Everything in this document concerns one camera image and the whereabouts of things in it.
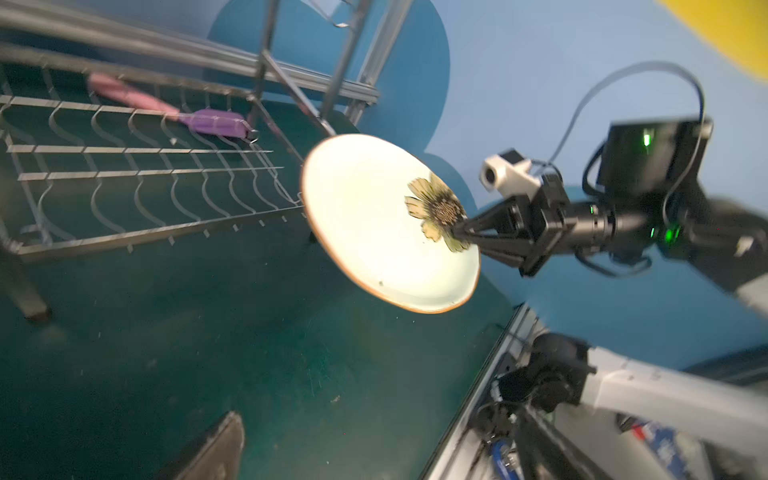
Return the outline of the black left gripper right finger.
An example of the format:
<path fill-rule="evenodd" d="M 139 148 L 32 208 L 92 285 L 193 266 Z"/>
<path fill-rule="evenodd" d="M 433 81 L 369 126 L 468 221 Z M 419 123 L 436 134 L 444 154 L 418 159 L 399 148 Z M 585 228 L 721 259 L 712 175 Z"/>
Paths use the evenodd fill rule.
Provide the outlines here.
<path fill-rule="evenodd" d="M 516 416 L 514 441 L 524 479 L 611 479 L 532 407 L 519 407 Z"/>

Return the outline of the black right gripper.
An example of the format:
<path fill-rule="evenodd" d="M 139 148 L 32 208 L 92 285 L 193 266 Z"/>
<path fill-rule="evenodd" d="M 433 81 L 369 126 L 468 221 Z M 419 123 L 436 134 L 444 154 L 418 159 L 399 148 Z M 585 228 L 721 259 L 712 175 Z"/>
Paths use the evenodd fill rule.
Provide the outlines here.
<path fill-rule="evenodd" d="M 519 194 L 451 227 L 454 237 L 477 245 L 480 252 L 522 277 L 537 275 L 553 256 L 574 256 L 570 242 L 575 227 L 573 204 L 561 178 L 545 174 L 533 199 Z"/>

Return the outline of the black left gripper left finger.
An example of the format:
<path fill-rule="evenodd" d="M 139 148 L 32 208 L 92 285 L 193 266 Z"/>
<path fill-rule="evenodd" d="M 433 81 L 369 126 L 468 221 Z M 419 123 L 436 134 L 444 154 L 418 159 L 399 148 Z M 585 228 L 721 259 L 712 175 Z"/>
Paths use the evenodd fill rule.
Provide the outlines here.
<path fill-rule="evenodd" d="M 236 411 L 223 414 L 188 442 L 157 473 L 158 479 L 237 479 L 245 446 L 245 426 Z"/>

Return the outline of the light green flower plate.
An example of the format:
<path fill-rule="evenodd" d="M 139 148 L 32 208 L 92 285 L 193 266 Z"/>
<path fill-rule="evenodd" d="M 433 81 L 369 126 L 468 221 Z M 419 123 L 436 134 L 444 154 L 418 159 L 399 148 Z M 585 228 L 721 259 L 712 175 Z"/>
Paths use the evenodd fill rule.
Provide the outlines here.
<path fill-rule="evenodd" d="M 422 314 L 472 297 L 480 252 L 451 232 L 466 211 L 417 157 L 377 137 L 337 135 L 306 156 L 300 185 L 313 234 L 367 293 Z"/>

